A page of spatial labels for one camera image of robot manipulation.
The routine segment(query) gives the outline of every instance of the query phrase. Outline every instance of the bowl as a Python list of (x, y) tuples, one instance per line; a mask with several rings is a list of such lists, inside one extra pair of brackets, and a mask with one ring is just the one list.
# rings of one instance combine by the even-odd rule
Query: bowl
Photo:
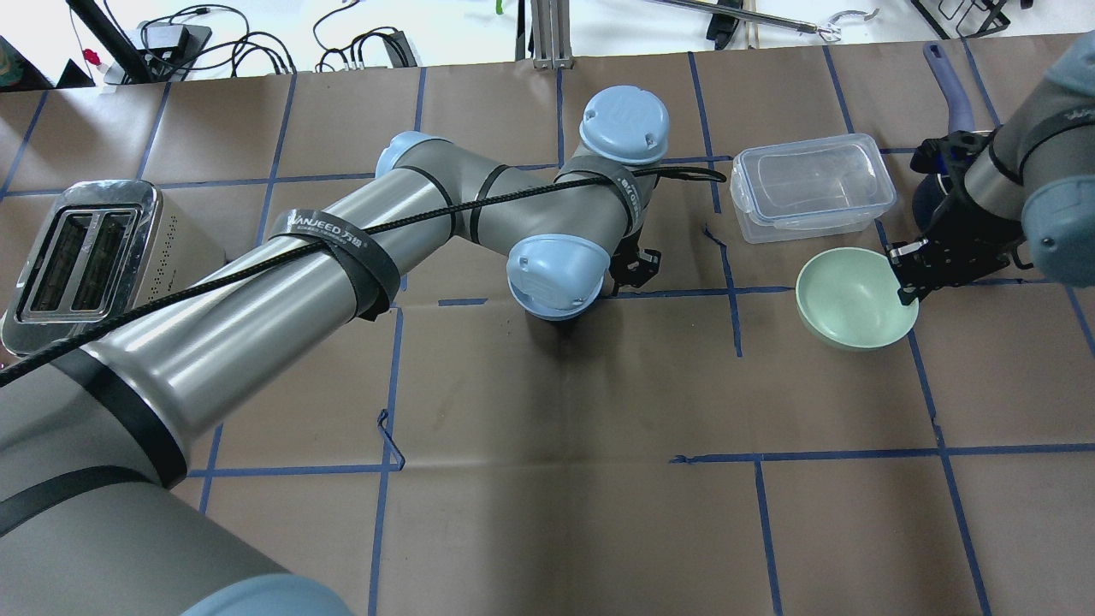
[(810, 258), (795, 281), (798, 316), (822, 342), (846, 351), (881, 349), (904, 338), (920, 302), (902, 305), (885, 255), (834, 247)]

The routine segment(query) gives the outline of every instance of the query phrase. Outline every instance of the light blue plastic cap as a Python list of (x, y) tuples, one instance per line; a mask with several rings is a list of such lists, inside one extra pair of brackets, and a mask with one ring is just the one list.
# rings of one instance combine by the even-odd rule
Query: light blue plastic cap
[(1023, 208), (1030, 258), (1050, 279), (1095, 284), (1095, 175), (1076, 175), (1035, 190)]
[(669, 149), (669, 112), (634, 85), (613, 85), (589, 100), (578, 127), (587, 148), (623, 164), (650, 164)]
[(545, 233), (514, 244), (509, 290), (526, 311), (549, 322), (577, 317), (597, 299), (609, 253), (577, 235)]
[(403, 158), (403, 154), (407, 153), (407, 150), (423, 141), (429, 141), (433, 139), (437, 139), (438, 141), (448, 141), (448, 139), (442, 139), (425, 132), (418, 132), (417, 130), (405, 130), (392, 137), (392, 141), (387, 148), (384, 148), (384, 151), (380, 152), (380, 158), (377, 159), (377, 177), (380, 177), (384, 173), (395, 168), (395, 163)]
[(1046, 79), (1081, 94), (1095, 96), (1095, 30), (1076, 38), (1046, 71)]
[(272, 573), (237, 582), (182, 616), (354, 616), (331, 589), (308, 578)]

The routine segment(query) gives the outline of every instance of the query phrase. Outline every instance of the blue handle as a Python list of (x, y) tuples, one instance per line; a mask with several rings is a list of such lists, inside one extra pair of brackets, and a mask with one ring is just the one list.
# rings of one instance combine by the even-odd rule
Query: blue handle
[(973, 130), (973, 107), (970, 106), (966, 90), (958, 81), (958, 75), (950, 66), (943, 46), (938, 43), (925, 43), (924, 58), (940, 84), (940, 90), (943, 91), (943, 96), (947, 100), (947, 132)]

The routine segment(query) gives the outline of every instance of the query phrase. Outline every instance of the black pole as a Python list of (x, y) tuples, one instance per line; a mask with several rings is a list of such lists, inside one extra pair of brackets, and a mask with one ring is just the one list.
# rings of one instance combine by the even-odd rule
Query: black pole
[(95, 35), (95, 38), (99, 38), (99, 42), (106, 47), (107, 53), (114, 56), (122, 70), (129, 75), (130, 81), (134, 83), (150, 83), (152, 81), (152, 77), (148, 72), (148, 65), (129, 42), (129, 37), (125, 33), (118, 32), (94, 0), (66, 1), (76, 15), (80, 18), (80, 21)]

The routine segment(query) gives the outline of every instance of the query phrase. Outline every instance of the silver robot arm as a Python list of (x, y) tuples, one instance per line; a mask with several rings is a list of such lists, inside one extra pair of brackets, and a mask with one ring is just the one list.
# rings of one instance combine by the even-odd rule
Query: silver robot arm
[[(941, 153), (953, 147), (961, 144), (944, 139)], [(972, 153), (924, 234), (887, 246), (902, 301), (1005, 267), (1026, 239), (1050, 279), (1095, 284), (1095, 32)]]
[[(601, 183), (350, 233), (367, 252), (358, 260), (346, 259), (348, 244), (343, 258), (335, 247), (315, 251), (163, 307), (0, 388), (0, 611), (348, 614), (333, 592), (289, 574), (165, 490), (185, 477), (195, 440), (341, 326), (387, 310), (400, 276), (453, 235), (508, 256), (510, 288), (530, 313), (580, 314), (613, 263), (649, 265), (635, 240), (656, 175), (641, 170), (657, 167), (667, 133), (656, 96), (611, 88), (590, 101), (583, 144), (556, 177)], [(377, 175), (320, 213), (289, 212), (277, 224), (288, 234), (210, 278), (343, 226), (544, 185), (417, 132), (393, 139)], [(319, 234), (302, 236), (309, 225)]]

